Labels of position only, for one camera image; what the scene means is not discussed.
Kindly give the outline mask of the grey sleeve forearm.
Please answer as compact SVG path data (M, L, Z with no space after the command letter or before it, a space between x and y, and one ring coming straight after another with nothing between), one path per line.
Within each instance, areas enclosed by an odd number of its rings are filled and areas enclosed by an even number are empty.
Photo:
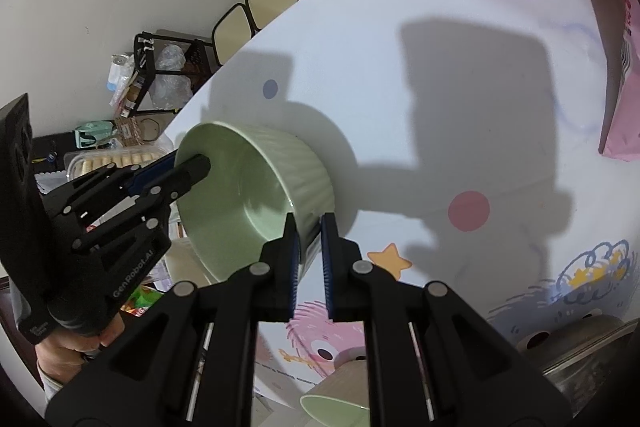
M47 373L44 373L40 365L37 365L37 369L42 381L43 392L46 396L46 402L49 403L51 399L64 387L64 385L49 376Z

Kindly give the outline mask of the left hand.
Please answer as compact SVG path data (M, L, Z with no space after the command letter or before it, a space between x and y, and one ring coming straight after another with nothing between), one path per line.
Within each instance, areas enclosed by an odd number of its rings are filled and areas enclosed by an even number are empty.
M124 330L125 324L119 314L96 336L86 337L68 329L55 329L35 347L40 372L60 384L67 384L84 366L84 355L108 347Z

